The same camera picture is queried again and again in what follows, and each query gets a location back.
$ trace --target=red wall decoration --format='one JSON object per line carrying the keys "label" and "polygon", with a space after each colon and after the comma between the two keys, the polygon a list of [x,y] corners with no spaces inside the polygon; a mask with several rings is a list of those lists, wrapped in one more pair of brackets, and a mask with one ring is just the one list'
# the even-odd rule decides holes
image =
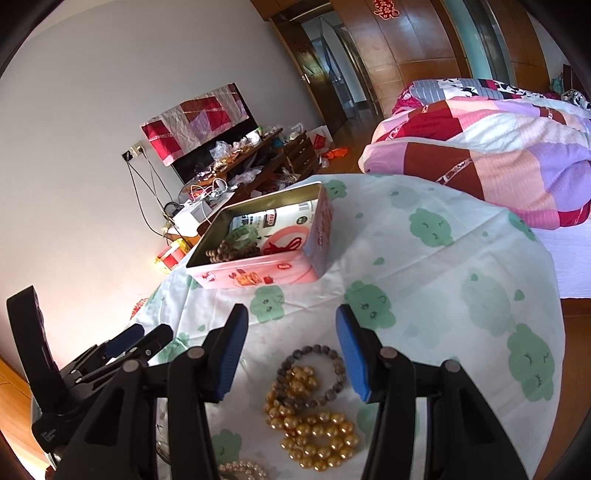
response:
{"label": "red wall decoration", "polygon": [[400,16],[400,12],[394,8],[392,0],[374,0],[374,14],[384,20],[390,20]]}

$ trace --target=gold pearl bracelet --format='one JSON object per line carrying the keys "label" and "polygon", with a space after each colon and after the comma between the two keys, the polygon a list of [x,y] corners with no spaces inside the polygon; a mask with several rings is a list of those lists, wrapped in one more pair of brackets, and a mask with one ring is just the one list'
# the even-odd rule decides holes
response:
{"label": "gold pearl bracelet", "polygon": [[[305,401],[320,386],[310,366],[292,367],[286,376],[292,379],[287,390],[282,391],[288,398]],[[277,400],[277,382],[267,393],[263,410],[267,414],[267,424],[284,432],[281,447],[304,469],[324,472],[329,467],[340,467],[355,454],[359,437],[354,433],[355,425],[342,413],[321,411],[306,416],[296,412]]]}

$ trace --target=wall outlet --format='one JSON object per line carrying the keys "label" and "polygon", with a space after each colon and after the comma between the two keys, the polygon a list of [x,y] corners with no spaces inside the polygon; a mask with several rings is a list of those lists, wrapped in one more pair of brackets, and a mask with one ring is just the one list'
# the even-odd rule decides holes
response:
{"label": "wall outlet", "polygon": [[133,147],[130,147],[128,151],[123,152],[121,154],[121,157],[123,157],[125,161],[129,162],[133,160],[135,157],[139,157],[140,155],[143,155],[145,157],[146,153],[141,142],[138,142]]}

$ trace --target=pink tin box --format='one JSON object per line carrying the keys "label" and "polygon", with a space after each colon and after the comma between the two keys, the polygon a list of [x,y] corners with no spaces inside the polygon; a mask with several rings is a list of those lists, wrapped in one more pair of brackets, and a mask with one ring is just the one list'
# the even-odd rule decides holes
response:
{"label": "pink tin box", "polygon": [[[285,248],[301,239],[303,247],[226,263],[211,264],[205,252],[215,249],[228,235],[233,218],[318,200],[311,227],[294,225],[273,235],[263,246]],[[326,272],[333,208],[321,182],[263,195],[223,208],[187,263],[187,271],[203,288],[258,287],[307,283]]]}

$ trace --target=white pearl bracelet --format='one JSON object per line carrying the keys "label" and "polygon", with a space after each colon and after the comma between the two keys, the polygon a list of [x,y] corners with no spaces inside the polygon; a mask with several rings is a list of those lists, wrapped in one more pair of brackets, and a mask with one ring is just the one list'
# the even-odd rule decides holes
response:
{"label": "white pearl bracelet", "polygon": [[218,467],[221,474],[224,473],[244,473],[247,480],[267,480],[267,472],[259,464],[247,460],[224,463]]}

